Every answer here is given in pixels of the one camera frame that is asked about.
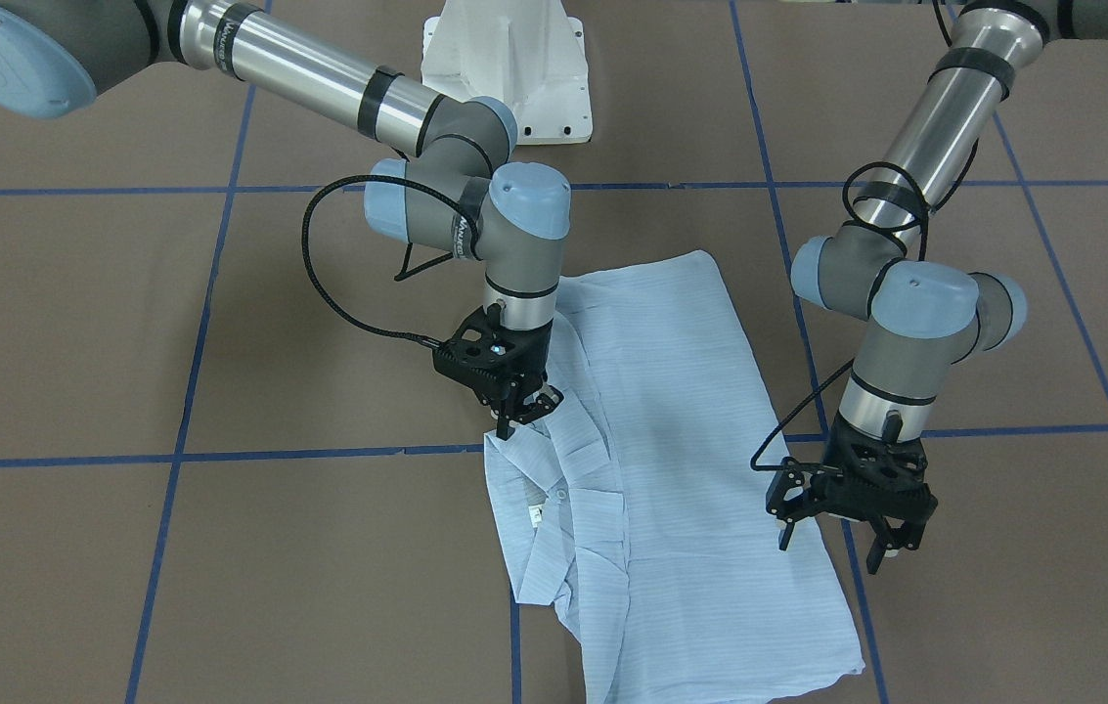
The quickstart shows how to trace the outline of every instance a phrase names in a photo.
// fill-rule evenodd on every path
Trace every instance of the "grid line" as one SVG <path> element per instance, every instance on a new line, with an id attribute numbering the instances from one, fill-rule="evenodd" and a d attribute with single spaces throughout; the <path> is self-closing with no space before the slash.
<path id="1" fill-rule="evenodd" d="M 271 0 L 267 0 L 266 12 L 270 12 Z M 249 133 L 249 116 L 254 112 L 254 94 L 257 92 L 253 85 L 246 92 L 245 109 L 240 114 L 240 130 L 237 134 L 236 151 L 232 156 L 232 175 L 228 178 L 227 197 L 224 197 L 223 214 L 219 217 L 219 232 L 215 236 L 214 255 L 211 261 L 211 273 L 205 284 L 204 303 L 202 303 L 202 316 L 196 330 L 196 346 L 193 348 L 193 360 L 187 373 L 187 389 L 184 391 L 184 410 L 181 416 L 179 429 L 175 437 L 175 460 L 172 462 L 171 471 L 166 476 L 166 492 L 163 499 L 162 517 L 158 521 L 158 538 L 154 543 L 154 555 L 150 568 L 150 583 L 146 585 L 146 600 L 141 611 L 141 626 L 137 629 L 137 642 L 133 647 L 132 672 L 129 675 L 127 696 L 125 704 L 135 704 L 137 700 L 137 687 L 141 685 L 141 673 L 146 655 L 146 645 L 150 642 L 150 626 L 153 623 L 153 610 L 156 595 L 158 595 L 158 581 L 162 575 L 162 561 L 166 549 L 166 535 L 171 531 L 171 518 L 175 507 L 175 492 L 179 487 L 181 469 L 183 468 L 184 447 L 187 445 L 187 427 L 193 418 L 193 401 L 196 397 L 196 382 L 202 369 L 202 358 L 205 354 L 205 334 L 211 325 L 211 304 L 214 297 L 214 284 L 218 279 L 219 263 L 223 258 L 223 246 L 227 243 L 228 226 L 232 223 L 232 206 L 236 203 L 236 185 L 240 178 L 240 162 L 245 157 L 246 139 Z"/>
<path id="2" fill-rule="evenodd" d="M 511 704 L 522 704 L 523 651 L 520 637 L 521 618 L 519 602 L 514 601 L 513 589 L 507 589 L 507 593 L 510 593 L 510 702 Z"/>
<path id="3" fill-rule="evenodd" d="M 770 153 L 767 147 L 767 132 L 762 129 L 762 116 L 761 111 L 758 105 L 758 96 L 753 93 L 753 72 L 749 68 L 749 57 L 746 52 L 746 38 L 742 35 L 740 28 L 740 13 L 737 11 L 737 0 L 729 0 L 728 2 L 729 12 L 731 12 L 731 27 L 733 34 L 737 37 L 737 53 L 740 54 L 740 68 L 742 78 L 746 81 L 746 94 L 749 98 L 749 109 L 751 116 L 753 116 L 753 132 L 758 135 L 758 151 L 762 161 L 762 174 L 767 177 L 767 193 L 771 202 L 771 212 L 773 217 L 776 217 L 776 233 L 779 238 L 780 253 L 784 257 L 784 272 L 786 275 L 792 268 L 792 258 L 789 253 L 788 235 L 784 229 L 784 214 L 782 214 L 779 201 L 779 191 L 776 187 L 776 173 L 771 169 Z M 810 388 L 817 388 L 819 386 L 819 370 L 813 360 L 813 348 L 810 344 L 810 335 L 804 326 L 804 316 L 801 313 L 801 303 L 792 294 L 792 312 L 796 315 L 796 325 L 801 334 L 801 344 L 804 348 L 804 360 L 809 366 L 810 373 Z M 822 398 L 820 395 L 813 396 L 813 405 L 815 405 L 815 410 L 819 416 L 819 429 L 822 435 L 828 432 L 828 418 L 825 410 L 822 407 Z M 862 583 L 862 568 L 858 564 L 856 550 L 853 543 L 853 532 L 849 530 L 848 521 L 843 522 L 843 532 L 845 539 L 845 548 L 849 553 L 849 569 L 853 572 L 854 588 L 858 592 L 858 609 L 862 614 L 862 631 L 866 633 L 866 645 L 868 650 L 871 652 L 871 667 L 872 672 L 875 674 L 875 692 L 879 693 L 879 703 L 889 704 L 888 698 L 888 684 L 884 679 L 884 667 L 880 663 L 879 659 L 879 645 L 875 642 L 875 629 L 871 624 L 871 603 L 866 599 L 865 584 Z"/>
<path id="4" fill-rule="evenodd" d="M 1010 437 L 1026 435 L 1098 435 L 1107 433 L 1108 424 L 1059 425 L 1058 427 L 978 427 L 929 429 L 923 437 Z M 789 443 L 822 442 L 822 433 L 786 435 Z M 481 443 L 465 445 L 414 445 L 391 447 L 325 447 L 325 449 L 302 450 L 236 450 L 236 451 L 184 451 L 147 455 L 93 455 L 62 456 L 62 458 L 0 458 L 0 469 L 8 468 L 78 468 L 115 467 L 115 465 L 182 465 L 205 462 L 257 462 L 257 460 L 325 460 L 351 458 L 387 458 L 393 455 L 464 455 L 483 451 Z"/>
<path id="5" fill-rule="evenodd" d="M 1032 187 L 1108 187 L 1108 180 L 1047 178 L 1026 180 Z M 862 186 L 854 182 L 853 186 Z M 1016 187 L 1017 178 L 965 180 L 963 187 Z M 696 180 L 696 182 L 599 182 L 572 183 L 572 191 L 762 191 L 763 188 L 841 187 L 841 180 Z M 184 193 L 315 193 L 320 184 L 266 184 L 266 186 L 63 186 L 0 187 L 0 197 L 39 195 L 183 195 Z M 343 186 L 340 191 L 361 192 L 362 186 Z"/>
<path id="6" fill-rule="evenodd" d="M 1015 154 L 1014 147 L 1010 144 L 1009 135 L 1005 134 L 1005 124 L 1002 121 L 1001 115 L 993 114 L 993 121 L 996 124 L 996 132 L 1002 135 L 1002 143 L 1005 145 L 1005 154 L 1009 156 L 1010 165 L 1014 167 L 1015 175 L 1018 175 L 1018 186 L 1023 188 L 1024 197 L 1027 197 L 1027 205 L 1028 208 L 1032 210 L 1032 218 L 1036 222 L 1036 228 L 1037 233 L 1040 235 L 1040 242 L 1045 245 L 1049 263 L 1054 266 L 1054 274 L 1058 277 L 1058 285 L 1063 287 L 1063 295 L 1067 299 L 1067 306 L 1070 308 L 1071 316 L 1076 319 L 1076 326 L 1079 328 L 1080 338 L 1083 339 L 1083 343 L 1085 343 L 1088 357 L 1091 360 L 1091 364 L 1094 364 L 1094 371 L 1097 374 L 1097 380 L 1102 387 L 1105 399 L 1108 401 L 1108 376 L 1105 374 L 1102 361 L 1097 353 L 1097 347 L 1094 345 L 1094 338 L 1091 338 L 1091 334 L 1088 333 L 1088 326 L 1085 324 L 1085 318 L 1083 318 L 1083 315 L 1079 312 L 1079 304 L 1076 303 L 1076 295 L 1074 295 L 1070 289 L 1070 284 L 1067 282 L 1066 273 L 1063 272 L 1063 264 L 1058 259 L 1058 253 L 1054 248 L 1054 242 L 1049 239 L 1049 228 L 1046 227 L 1045 218 L 1040 217 L 1040 210 L 1036 204 L 1036 197 L 1032 194 L 1032 187 L 1028 186 L 1027 180 L 1023 176 L 1023 167 L 1019 165 L 1018 155 Z"/>

